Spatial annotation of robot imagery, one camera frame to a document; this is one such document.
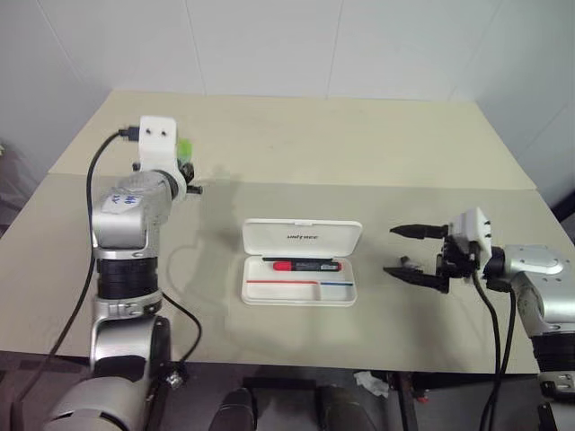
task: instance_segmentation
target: red marker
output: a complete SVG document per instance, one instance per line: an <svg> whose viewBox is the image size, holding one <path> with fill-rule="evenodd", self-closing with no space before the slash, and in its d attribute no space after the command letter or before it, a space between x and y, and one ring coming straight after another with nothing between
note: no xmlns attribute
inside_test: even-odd
<svg viewBox="0 0 575 431"><path fill-rule="evenodd" d="M327 271L337 272L341 270L339 262L308 262L308 261L290 261L280 260L273 262L273 268L276 271Z"/></svg>

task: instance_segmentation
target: green object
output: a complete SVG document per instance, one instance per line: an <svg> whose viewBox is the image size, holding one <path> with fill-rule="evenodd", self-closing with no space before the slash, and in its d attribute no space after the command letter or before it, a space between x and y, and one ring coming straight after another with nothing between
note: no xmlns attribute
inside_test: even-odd
<svg viewBox="0 0 575 431"><path fill-rule="evenodd" d="M182 163L191 159L191 141L185 137L178 138L178 160Z"/></svg>

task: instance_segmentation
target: red line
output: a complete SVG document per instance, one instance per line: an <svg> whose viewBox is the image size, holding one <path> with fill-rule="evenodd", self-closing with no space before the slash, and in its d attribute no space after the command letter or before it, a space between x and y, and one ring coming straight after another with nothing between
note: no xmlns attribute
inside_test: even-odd
<svg viewBox="0 0 575 431"><path fill-rule="evenodd" d="M319 285L314 280L245 280L246 283L265 283L265 284L282 284L282 285Z"/></svg>

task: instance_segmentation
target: label on robot arm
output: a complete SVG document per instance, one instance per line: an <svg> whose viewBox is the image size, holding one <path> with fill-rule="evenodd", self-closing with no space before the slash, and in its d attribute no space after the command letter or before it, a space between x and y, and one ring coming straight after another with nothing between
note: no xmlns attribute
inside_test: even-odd
<svg viewBox="0 0 575 431"><path fill-rule="evenodd" d="M108 196L102 205L102 212L119 214L137 207L142 200L138 195L114 194Z"/></svg>

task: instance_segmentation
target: blue line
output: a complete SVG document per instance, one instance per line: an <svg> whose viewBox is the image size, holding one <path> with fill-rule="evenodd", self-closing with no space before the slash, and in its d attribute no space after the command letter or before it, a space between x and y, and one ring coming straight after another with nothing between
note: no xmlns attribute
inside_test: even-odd
<svg viewBox="0 0 575 431"><path fill-rule="evenodd" d="M353 283L326 281L326 282L320 283L320 285L324 285L324 286L353 286Z"/></svg>

